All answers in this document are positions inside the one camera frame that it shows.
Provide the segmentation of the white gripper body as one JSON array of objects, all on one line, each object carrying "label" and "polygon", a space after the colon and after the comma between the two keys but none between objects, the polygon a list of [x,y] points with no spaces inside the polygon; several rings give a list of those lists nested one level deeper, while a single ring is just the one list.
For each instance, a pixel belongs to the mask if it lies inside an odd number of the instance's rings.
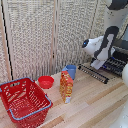
[{"label": "white gripper body", "polygon": [[97,59],[92,59],[92,62],[90,64],[90,66],[95,68],[96,70],[98,70],[102,67],[103,64],[104,64],[104,61],[100,61],[100,60],[97,60]]}]

